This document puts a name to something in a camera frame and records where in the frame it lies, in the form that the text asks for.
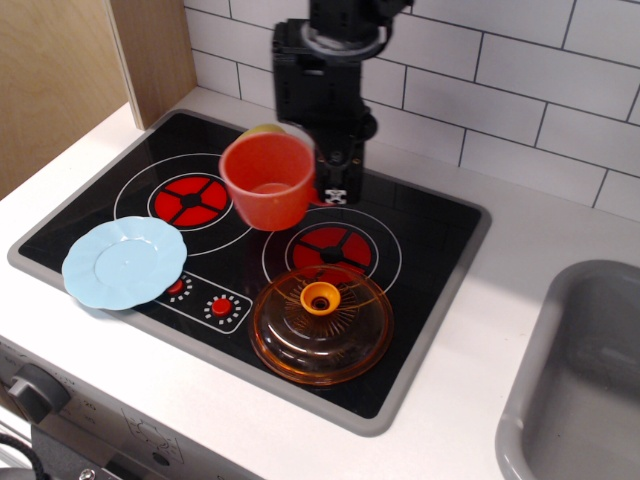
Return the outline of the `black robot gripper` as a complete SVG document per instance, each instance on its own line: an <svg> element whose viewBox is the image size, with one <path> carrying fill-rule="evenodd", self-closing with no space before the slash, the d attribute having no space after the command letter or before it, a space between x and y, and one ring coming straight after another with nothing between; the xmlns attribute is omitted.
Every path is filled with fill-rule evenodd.
<svg viewBox="0 0 640 480"><path fill-rule="evenodd" d="M302 19L275 26L272 65L277 118L304 131L313 142L316 201L360 201L365 143L376 120L360 92L361 64L316 56L303 43Z"/></svg>

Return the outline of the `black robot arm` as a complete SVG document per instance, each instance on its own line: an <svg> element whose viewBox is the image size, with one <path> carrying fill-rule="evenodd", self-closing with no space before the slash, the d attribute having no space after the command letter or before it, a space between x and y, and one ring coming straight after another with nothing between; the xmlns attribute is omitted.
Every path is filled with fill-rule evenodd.
<svg viewBox="0 0 640 480"><path fill-rule="evenodd" d="M361 96L362 64L381 54L407 1L312 1L304 19L276 24L272 37L275 106L280 122L314 144L320 205L359 201L365 144L377 121Z"/></svg>

